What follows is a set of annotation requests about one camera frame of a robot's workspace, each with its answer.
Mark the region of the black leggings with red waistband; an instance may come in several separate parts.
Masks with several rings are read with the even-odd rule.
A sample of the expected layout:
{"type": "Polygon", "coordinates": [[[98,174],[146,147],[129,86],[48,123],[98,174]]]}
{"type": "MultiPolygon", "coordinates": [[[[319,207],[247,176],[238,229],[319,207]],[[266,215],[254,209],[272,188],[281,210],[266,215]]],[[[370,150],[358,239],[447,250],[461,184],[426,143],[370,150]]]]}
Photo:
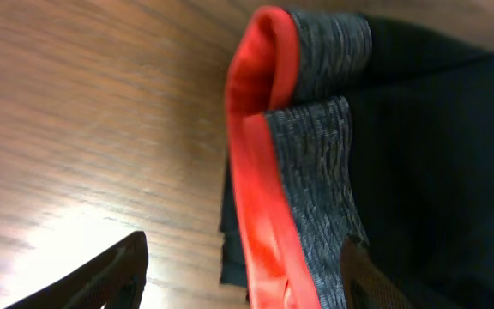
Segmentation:
{"type": "Polygon", "coordinates": [[[222,280],[252,307],[347,308],[354,235],[413,308],[494,308],[494,52],[264,6],[225,104],[222,280]]]}

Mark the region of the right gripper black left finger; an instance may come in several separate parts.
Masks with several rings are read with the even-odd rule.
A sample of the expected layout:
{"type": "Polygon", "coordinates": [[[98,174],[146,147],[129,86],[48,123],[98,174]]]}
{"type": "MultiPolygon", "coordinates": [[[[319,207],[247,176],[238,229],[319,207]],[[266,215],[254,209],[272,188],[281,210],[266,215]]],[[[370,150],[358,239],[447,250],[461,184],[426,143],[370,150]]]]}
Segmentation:
{"type": "Polygon", "coordinates": [[[135,231],[9,309],[138,309],[147,268],[146,234],[135,231]]]}

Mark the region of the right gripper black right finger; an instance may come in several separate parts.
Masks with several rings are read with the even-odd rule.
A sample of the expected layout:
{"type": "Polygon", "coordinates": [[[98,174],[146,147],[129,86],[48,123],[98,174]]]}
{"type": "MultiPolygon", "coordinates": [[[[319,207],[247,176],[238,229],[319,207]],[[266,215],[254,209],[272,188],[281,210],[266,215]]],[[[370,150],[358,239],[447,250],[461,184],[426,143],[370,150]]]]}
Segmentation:
{"type": "Polygon", "coordinates": [[[348,309],[413,309],[410,300],[371,262],[360,237],[345,238],[340,272],[348,309]]]}

